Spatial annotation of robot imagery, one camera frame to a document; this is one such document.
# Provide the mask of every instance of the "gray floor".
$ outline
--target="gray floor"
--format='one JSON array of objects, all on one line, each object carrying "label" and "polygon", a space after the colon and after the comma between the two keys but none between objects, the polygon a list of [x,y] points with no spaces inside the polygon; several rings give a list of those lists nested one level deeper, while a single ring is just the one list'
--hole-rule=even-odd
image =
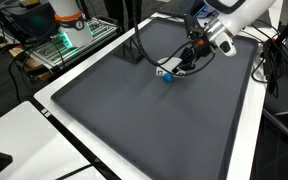
[{"label": "gray floor", "polygon": [[[102,0],[91,0],[95,6],[97,15],[107,16]],[[143,17],[148,17],[163,3],[156,0],[143,0]],[[281,21],[287,23],[288,19],[288,0],[284,0]],[[7,67],[11,59],[0,54],[0,116],[11,110],[17,105],[15,98],[14,85],[8,74]],[[20,73],[13,68],[16,79],[19,83],[20,94],[23,100],[31,100],[33,92],[23,85]],[[281,133],[269,121],[263,119],[261,131],[258,137],[258,146],[254,161],[252,179],[288,179],[288,144],[282,139]]]}]

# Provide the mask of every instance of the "blue object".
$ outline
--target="blue object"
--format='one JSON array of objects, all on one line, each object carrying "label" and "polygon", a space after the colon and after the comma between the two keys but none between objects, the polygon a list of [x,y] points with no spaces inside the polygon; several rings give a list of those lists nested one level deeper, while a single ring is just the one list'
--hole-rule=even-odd
[{"label": "blue object", "polygon": [[164,80],[165,80],[166,82],[168,82],[168,83],[171,83],[171,82],[174,81],[174,77],[173,77],[173,75],[170,74],[170,73],[164,74],[163,78],[164,78]]}]

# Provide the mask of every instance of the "white table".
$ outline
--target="white table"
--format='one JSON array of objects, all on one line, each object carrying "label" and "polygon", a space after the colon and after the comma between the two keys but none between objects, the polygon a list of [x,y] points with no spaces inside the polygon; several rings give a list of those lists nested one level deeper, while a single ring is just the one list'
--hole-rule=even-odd
[{"label": "white table", "polygon": [[[270,8],[270,16],[273,26],[277,27],[283,0],[277,0]],[[154,14],[153,17],[167,17],[161,14]],[[150,19],[143,21],[139,27],[145,26]],[[265,39],[252,28],[246,31]],[[273,30],[267,30],[266,33],[274,34]],[[140,170],[130,164],[118,153],[112,150],[102,140],[96,137],[92,132],[84,128],[74,118],[60,109],[50,97],[73,78],[81,74],[87,68],[92,66],[107,53],[112,51],[116,46],[128,39],[134,34],[130,30],[105,48],[92,55],[84,62],[61,76],[59,79],[46,86],[44,89],[34,95],[48,111],[50,111],[61,123],[63,123],[75,136],[77,136],[97,157],[99,157],[111,170],[113,170],[122,179],[149,179]],[[253,156],[255,152],[257,134],[261,120],[262,108],[265,97],[265,85],[249,80],[248,88],[245,95],[243,110],[240,117],[234,149],[232,153],[230,168],[227,179],[244,180],[249,179],[252,168]]]},{"label": "white table", "polygon": [[[0,179],[56,179],[90,164],[29,102],[0,118],[0,152],[13,162]],[[93,167],[68,179],[105,178]]]}]

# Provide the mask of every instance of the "floor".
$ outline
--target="floor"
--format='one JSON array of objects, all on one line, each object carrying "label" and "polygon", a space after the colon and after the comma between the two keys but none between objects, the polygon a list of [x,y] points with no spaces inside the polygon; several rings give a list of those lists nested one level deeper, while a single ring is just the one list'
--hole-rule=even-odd
[{"label": "floor", "polygon": [[[102,0],[91,0],[91,2],[94,4],[97,15],[107,16]],[[150,16],[161,5],[163,5],[163,3],[157,2],[156,0],[143,0],[143,17]],[[287,19],[288,0],[284,0],[283,12],[281,15],[282,23],[286,24]],[[0,116],[17,105],[14,85],[7,71],[10,61],[11,58],[0,53]],[[18,70],[15,67],[13,67],[12,70],[19,84],[21,99],[32,100],[34,92],[31,92],[24,86],[21,80],[21,74]],[[30,86],[34,88],[34,91],[37,91],[45,86],[45,83],[31,84]],[[288,126],[288,117],[282,118],[285,119],[283,122]],[[251,179],[288,179],[288,143],[284,139],[284,136],[272,125],[272,123],[265,118],[262,119]]]}]

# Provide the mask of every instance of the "metal stand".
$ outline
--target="metal stand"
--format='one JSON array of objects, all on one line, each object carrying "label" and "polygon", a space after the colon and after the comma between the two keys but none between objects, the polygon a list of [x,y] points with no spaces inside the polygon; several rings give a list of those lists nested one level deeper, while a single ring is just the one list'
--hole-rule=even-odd
[{"label": "metal stand", "polygon": [[288,128],[277,117],[270,114],[265,109],[263,109],[263,115],[288,137]]}]

